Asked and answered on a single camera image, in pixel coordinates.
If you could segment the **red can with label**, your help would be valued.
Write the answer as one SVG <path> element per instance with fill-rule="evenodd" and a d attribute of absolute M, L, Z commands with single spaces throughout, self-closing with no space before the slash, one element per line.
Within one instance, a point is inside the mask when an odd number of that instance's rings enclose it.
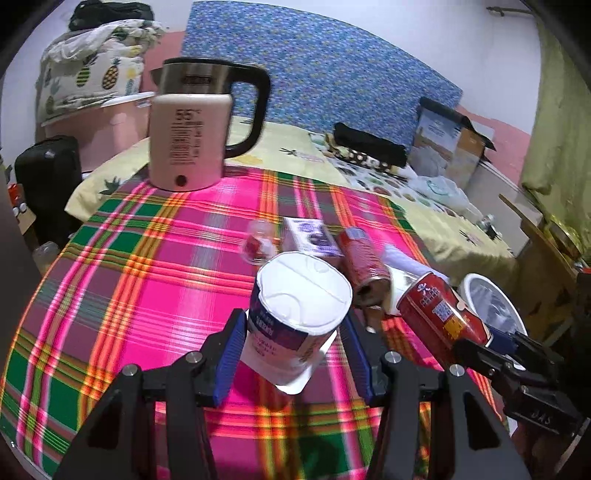
<path fill-rule="evenodd" d="M 480 317 L 447 281 L 433 272 L 415 280 L 398 299 L 397 308 L 443 368 L 458 363 L 453 351 L 458 341 L 471 340 L 489 346 L 493 340 Z"/>

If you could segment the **white yogurt cup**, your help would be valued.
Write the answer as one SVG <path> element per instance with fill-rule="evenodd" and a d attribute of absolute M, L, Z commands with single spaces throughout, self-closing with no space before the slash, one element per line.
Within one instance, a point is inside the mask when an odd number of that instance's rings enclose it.
<path fill-rule="evenodd" d="M 301 393 L 352 301 L 349 280 L 328 262 L 299 251 L 274 256 L 256 274 L 240 360 L 284 394 Z"/>

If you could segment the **patterned paper cup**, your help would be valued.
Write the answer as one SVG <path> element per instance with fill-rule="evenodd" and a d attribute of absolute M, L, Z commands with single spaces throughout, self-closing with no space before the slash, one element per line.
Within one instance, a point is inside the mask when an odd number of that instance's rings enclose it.
<path fill-rule="evenodd" d="M 387 268 L 391 277 L 391 290 L 384 299 L 383 308 L 388 315 L 397 316 L 400 314 L 398 303 L 401 297 L 416 282 L 418 276 L 391 266 Z"/>

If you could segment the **white trash bin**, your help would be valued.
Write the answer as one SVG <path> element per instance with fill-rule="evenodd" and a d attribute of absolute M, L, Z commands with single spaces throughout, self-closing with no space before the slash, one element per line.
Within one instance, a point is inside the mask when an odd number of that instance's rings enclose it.
<path fill-rule="evenodd" d="M 458 292 L 487 326 L 505 333 L 520 332 L 528 335 L 515 306 L 489 278 L 470 273 L 460 283 Z"/>

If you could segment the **red beverage can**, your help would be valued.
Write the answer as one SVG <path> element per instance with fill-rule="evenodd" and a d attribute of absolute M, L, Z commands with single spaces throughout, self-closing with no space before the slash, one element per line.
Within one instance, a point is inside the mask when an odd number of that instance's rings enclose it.
<path fill-rule="evenodd" d="M 353 304 L 381 305 L 391 291 L 391 274 L 367 232 L 348 227 L 339 232 L 335 241 L 344 256 L 342 269 L 353 288 Z"/>

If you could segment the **white foam fruit net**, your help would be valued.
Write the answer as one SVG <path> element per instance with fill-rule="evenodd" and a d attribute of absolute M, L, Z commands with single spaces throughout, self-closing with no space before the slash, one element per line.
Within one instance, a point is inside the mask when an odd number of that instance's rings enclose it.
<path fill-rule="evenodd" d="M 427 273 L 433 273 L 446 282 L 450 282 L 450 278 L 447 275 L 431 266 L 419 262 L 418 260 L 404 253 L 398 247 L 391 244 L 385 245 L 382 254 L 382 261 L 393 268 L 416 275 L 417 277 L 421 277 Z"/>

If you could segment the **pink plaid tablecloth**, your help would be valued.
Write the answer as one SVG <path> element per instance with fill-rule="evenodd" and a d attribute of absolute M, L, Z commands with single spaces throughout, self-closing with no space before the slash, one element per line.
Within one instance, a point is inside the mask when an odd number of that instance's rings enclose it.
<path fill-rule="evenodd" d="M 377 247 L 433 263 L 400 201 L 243 167 L 190 193 L 138 173 L 81 226 L 24 312 L 1 381 L 1 431 L 17 457 L 50 477 L 123 366 L 168 365 L 246 307 L 256 275 L 242 258 L 249 223 L 280 229 L 287 217 L 360 227 Z M 361 479 L 380 423 L 339 341 L 295 396 L 240 366 L 205 417 L 223 479 Z"/>

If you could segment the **yellow pineapple bedsheet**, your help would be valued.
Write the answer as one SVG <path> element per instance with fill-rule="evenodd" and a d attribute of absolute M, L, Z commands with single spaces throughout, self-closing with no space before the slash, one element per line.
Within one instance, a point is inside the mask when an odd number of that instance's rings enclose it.
<path fill-rule="evenodd" d="M 109 195 L 147 164 L 148 144 L 145 138 L 108 157 L 75 188 L 65 211 L 78 220 L 88 220 Z M 478 273 L 501 282 L 517 272 L 509 246 L 503 240 L 491 240 L 473 223 L 482 218 L 476 207 L 458 213 L 413 190 L 408 184 L 408 176 L 413 175 L 410 167 L 394 167 L 394 174 L 383 174 L 336 159 L 329 153 L 325 134 L 266 122 L 256 147 L 226 160 L 226 166 L 294 174 L 384 196 L 403 207 L 411 227 L 450 278 L 461 280 L 468 273 Z"/>

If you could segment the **clear jelly cup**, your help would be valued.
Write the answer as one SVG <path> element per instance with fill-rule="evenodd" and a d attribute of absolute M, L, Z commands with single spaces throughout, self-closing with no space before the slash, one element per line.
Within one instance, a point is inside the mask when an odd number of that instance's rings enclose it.
<path fill-rule="evenodd" d="M 273 224 L 263 219 L 250 221 L 242 242 L 242 258 L 249 264 L 263 265 L 277 254 L 273 240 Z"/>

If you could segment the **white purple milk carton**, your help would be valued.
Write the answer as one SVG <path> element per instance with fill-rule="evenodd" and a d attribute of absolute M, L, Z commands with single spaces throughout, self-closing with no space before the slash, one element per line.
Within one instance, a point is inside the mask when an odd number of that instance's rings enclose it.
<path fill-rule="evenodd" d="M 283 251 L 300 251 L 325 261 L 342 258 L 332 234 L 318 219 L 284 217 L 280 245 Z"/>

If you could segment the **white plastic bag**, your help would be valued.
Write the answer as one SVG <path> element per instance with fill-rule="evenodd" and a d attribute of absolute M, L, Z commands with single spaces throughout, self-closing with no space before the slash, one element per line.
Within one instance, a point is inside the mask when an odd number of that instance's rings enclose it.
<path fill-rule="evenodd" d="M 434 200 L 458 214 L 463 214 L 471 205 L 465 192 L 445 176 L 418 176 L 408 182 L 410 188 Z"/>

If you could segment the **green curtain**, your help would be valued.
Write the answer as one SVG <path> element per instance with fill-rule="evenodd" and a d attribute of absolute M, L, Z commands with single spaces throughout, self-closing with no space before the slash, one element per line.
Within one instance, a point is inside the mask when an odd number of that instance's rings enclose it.
<path fill-rule="evenodd" d="M 559 40 L 538 25 L 541 76 L 520 183 L 590 247 L 590 90 Z"/>

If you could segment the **black folded clothing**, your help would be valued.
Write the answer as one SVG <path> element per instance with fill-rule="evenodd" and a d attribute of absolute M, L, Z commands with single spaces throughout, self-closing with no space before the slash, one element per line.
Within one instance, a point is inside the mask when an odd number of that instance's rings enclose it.
<path fill-rule="evenodd" d="M 390 166 L 407 166 L 408 155 L 404 145 L 394 144 L 390 140 L 353 129 L 342 122 L 335 123 L 332 134 L 339 146 L 367 154 Z"/>

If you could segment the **polka dot cloth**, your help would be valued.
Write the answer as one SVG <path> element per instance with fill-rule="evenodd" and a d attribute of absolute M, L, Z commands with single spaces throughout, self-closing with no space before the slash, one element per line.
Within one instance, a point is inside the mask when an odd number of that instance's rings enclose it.
<path fill-rule="evenodd" d="M 379 160 L 365 152 L 339 145 L 331 133 L 324 135 L 324 142 L 325 155 L 328 155 L 329 158 L 339 159 L 348 164 L 389 174 L 395 174 L 399 170 L 406 168 L 408 165 L 408 159 L 406 156 L 401 156 L 398 160 Z"/>

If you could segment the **open cardboard box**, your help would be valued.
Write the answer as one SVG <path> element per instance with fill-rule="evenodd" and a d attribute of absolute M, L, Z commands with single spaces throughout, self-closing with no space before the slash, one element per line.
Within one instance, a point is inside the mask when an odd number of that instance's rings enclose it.
<path fill-rule="evenodd" d="M 428 97 L 421 97 L 418 125 L 408 163 L 420 176 L 444 176 L 465 189 L 485 150 L 496 150 L 471 120 L 456 110 Z"/>

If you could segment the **pink electric kettle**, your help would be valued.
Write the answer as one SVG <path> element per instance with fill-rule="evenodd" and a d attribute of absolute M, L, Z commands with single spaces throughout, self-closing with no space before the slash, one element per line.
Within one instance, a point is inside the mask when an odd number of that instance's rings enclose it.
<path fill-rule="evenodd" d="M 218 183 L 224 161 L 252 150 L 263 131 L 271 81 L 256 66 L 177 57 L 153 72 L 157 93 L 149 117 L 150 183 L 171 192 L 197 191 Z M 256 88 L 249 135 L 228 144 L 235 99 L 231 88 L 245 83 Z"/>

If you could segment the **pink storage box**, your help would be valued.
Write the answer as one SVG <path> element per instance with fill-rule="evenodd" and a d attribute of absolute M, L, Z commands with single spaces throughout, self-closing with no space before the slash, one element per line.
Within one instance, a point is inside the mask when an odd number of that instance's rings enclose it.
<path fill-rule="evenodd" d="M 91 172 L 148 134 L 153 92 L 110 99 L 41 124 L 46 137 L 65 135 L 78 142 L 81 169 Z"/>

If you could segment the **black suitcase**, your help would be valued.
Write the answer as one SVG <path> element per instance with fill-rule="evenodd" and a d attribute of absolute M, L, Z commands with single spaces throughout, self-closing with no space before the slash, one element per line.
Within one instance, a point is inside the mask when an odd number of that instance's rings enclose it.
<path fill-rule="evenodd" d="M 81 225 L 65 211 L 82 182 L 77 140 L 58 135 L 38 142 L 17 157 L 14 170 L 27 206 L 36 215 L 33 228 L 39 243 L 51 241 L 63 248 Z"/>

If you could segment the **blue floral headboard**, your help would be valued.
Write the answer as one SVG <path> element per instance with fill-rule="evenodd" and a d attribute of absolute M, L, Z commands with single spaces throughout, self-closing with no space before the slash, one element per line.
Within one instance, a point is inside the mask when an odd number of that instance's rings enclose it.
<path fill-rule="evenodd" d="M 196 2 L 181 54 L 266 70 L 267 120 L 315 132 L 342 122 L 405 146 L 413 141 L 421 98 L 456 108 L 462 97 L 451 80 L 381 37 L 281 6 Z"/>

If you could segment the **pineapple print bedding bundle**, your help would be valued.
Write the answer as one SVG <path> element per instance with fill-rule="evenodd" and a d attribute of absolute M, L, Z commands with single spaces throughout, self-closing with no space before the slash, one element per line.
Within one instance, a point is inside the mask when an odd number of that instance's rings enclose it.
<path fill-rule="evenodd" d="M 36 122 L 138 93 L 145 53 L 165 33 L 156 21 L 129 19 L 55 39 L 40 60 Z"/>

